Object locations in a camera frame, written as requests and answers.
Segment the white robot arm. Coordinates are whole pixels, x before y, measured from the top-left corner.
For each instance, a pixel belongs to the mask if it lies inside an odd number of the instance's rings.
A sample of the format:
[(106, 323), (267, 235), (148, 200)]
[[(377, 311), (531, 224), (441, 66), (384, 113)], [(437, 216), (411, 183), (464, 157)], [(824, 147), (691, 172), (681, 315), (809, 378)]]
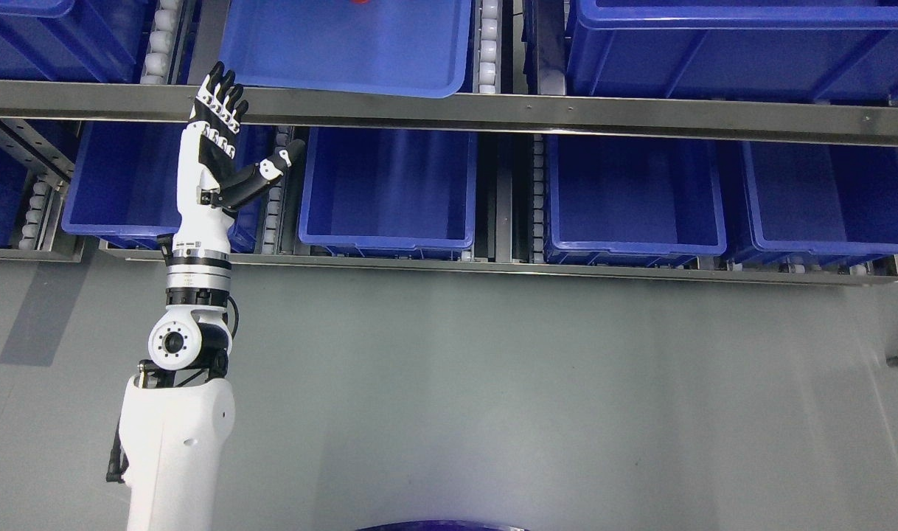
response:
[(148, 358), (125, 384), (108, 478), (130, 490), (129, 530), (209, 530), (234, 428), (230, 249), (224, 236), (197, 231), (159, 244), (166, 312), (149, 333)]

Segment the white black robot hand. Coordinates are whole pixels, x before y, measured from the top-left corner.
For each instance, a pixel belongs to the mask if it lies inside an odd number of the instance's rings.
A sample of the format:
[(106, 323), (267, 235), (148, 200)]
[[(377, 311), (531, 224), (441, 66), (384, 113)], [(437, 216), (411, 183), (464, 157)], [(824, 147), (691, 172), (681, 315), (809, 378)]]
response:
[(176, 252), (229, 254), (234, 215), (288, 177), (303, 158), (305, 143), (290, 140), (259, 162), (237, 168), (237, 136), (249, 110), (243, 85), (222, 61), (203, 78), (181, 132), (176, 177), (180, 226)]

